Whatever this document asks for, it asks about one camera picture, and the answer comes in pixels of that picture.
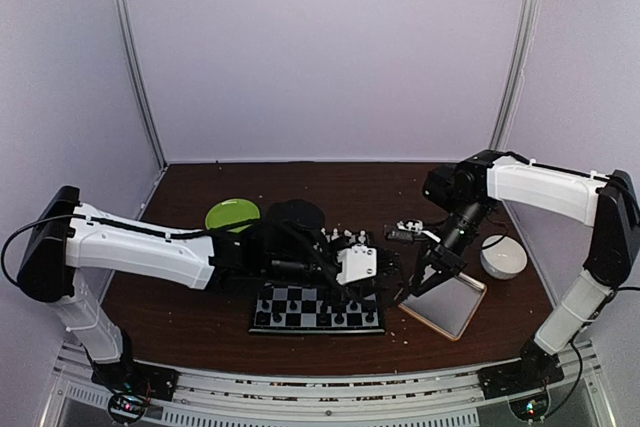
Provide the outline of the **black king piece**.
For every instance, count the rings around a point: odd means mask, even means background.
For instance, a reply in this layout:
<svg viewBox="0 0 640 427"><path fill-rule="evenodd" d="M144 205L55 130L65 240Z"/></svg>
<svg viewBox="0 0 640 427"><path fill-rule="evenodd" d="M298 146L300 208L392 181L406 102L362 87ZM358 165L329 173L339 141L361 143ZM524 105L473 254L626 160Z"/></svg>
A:
<svg viewBox="0 0 640 427"><path fill-rule="evenodd" d="M323 327L331 325L331 314L326 304L321 305L320 314L318 316L318 325Z"/></svg>

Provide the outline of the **black white chess board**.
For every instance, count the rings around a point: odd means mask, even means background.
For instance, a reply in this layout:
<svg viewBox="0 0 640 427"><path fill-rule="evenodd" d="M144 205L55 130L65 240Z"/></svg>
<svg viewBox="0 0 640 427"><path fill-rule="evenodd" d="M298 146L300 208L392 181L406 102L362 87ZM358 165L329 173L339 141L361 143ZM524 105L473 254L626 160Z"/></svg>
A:
<svg viewBox="0 0 640 427"><path fill-rule="evenodd" d="M361 298L355 294L350 285L340 285L336 276L340 272L337 254L342 249L353 245L365 245L377 248L371 233L366 230L351 232L335 229L331 232L325 228L293 228L289 231L277 230L264 241L261 254L261 267L264 284L256 294L253 303L248 332L265 335L369 335L383 334L385 320L383 307L376 296ZM270 303L270 309L264 311L261 301ZM299 309L291 311L289 302L297 300ZM303 301L315 301L316 313L303 313ZM350 310L350 303L359 304L357 311ZM330 326L319 326L318 316L322 304L326 304L331 314ZM374 312L374 322L367 323L366 314ZM267 325L255 323L256 314L269 314ZM279 312L282 321L272 322L272 313ZM342 325L335 323L337 313L343 313L345 321Z"/></svg>

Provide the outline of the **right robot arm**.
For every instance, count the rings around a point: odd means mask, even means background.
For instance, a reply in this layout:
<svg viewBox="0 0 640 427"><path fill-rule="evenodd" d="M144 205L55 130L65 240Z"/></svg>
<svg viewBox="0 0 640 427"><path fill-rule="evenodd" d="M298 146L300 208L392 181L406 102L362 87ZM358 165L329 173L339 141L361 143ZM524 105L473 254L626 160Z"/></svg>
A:
<svg viewBox="0 0 640 427"><path fill-rule="evenodd" d="M480 225L500 204L519 221L527 243L549 240L562 246L562 259L586 252L574 281L556 295L552 313L533 334L523 359L513 366L519 387L535 387L551 371L558 354L624 286L639 256L639 189L625 170L578 171L528 159L511 151L483 150L456 163L433 168L424 198L446 213L416 260L410 292L420 297L460 274L464 254Z"/></svg>

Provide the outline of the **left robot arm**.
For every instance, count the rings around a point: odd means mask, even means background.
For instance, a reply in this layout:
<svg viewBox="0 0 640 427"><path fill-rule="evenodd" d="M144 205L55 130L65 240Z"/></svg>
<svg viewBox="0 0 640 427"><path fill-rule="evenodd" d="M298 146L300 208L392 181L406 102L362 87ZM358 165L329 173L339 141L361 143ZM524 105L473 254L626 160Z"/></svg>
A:
<svg viewBox="0 0 640 427"><path fill-rule="evenodd" d="M200 230L181 230L111 215L65 186L29 228L18 288L51 305L84 347L93 368L123 391L144 380L129 336L111 322L82 270L157 278L192 290L233 288L256 296L254 333L379 332L394 252L373 235L325 228L323 211L293 199L261 211L227 200Z"/></svg>

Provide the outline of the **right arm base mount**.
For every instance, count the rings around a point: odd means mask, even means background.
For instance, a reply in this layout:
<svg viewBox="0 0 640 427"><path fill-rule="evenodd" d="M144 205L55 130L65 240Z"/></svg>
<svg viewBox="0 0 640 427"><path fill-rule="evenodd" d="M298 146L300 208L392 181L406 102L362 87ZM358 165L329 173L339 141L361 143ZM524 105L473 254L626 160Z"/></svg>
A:
<svg viewBox="0 0 640 427"><path fill-rule="evenodd" d="M486 400L540 389L565 378L561 367L552 367L543 373L527 374L521 361L484 367L477 372L477 376Z"/></svg>

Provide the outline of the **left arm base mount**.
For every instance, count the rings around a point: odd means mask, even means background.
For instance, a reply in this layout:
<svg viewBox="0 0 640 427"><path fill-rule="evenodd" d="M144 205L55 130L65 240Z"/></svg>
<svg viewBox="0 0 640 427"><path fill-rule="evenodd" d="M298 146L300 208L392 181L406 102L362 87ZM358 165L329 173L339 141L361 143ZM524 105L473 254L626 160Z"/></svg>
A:
<svg viewBox="0 0 640 427"><path fill-rule="evenodd" d="M91 381L109 390L140 397L171 401L179 373L170 368L140 364L96 364Z"/></svg>

